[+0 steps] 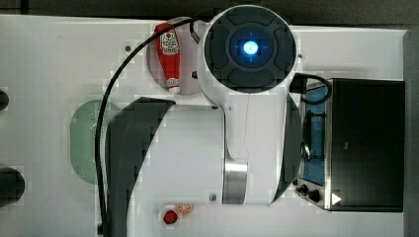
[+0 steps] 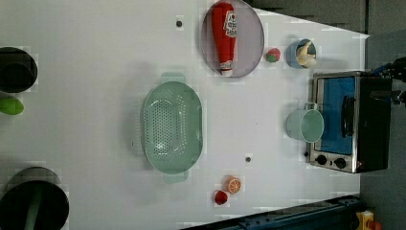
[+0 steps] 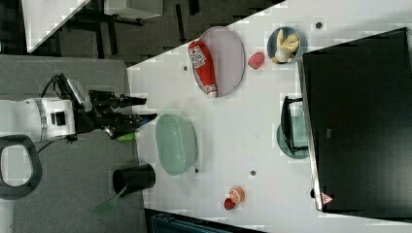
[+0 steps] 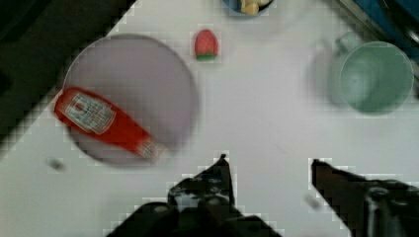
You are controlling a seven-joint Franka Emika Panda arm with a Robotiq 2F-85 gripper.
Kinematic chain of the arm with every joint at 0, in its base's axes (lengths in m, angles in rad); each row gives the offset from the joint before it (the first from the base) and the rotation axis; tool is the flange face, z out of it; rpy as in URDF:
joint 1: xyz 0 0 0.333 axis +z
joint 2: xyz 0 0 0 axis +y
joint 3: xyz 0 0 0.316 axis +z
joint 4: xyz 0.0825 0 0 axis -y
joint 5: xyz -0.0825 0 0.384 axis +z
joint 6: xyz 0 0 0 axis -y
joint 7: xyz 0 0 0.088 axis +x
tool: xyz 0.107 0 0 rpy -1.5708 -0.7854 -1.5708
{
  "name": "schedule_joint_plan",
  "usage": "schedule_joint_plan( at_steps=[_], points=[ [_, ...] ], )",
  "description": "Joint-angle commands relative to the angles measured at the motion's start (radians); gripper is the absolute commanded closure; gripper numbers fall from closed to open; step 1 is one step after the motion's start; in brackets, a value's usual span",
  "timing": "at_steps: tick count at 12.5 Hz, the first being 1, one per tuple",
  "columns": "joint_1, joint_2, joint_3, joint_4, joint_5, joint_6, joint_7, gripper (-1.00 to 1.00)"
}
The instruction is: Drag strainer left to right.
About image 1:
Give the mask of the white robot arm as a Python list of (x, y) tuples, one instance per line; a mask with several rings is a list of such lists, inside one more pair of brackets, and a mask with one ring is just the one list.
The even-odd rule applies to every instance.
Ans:
[(215, 16), (197, 53), (208, 104), (141, 97), (108, 125), (111, 236), (157, 237), (178, 203), (274, 202), (299, 166), (296, 65), (294, 34), (275, 12), (239, 5)]

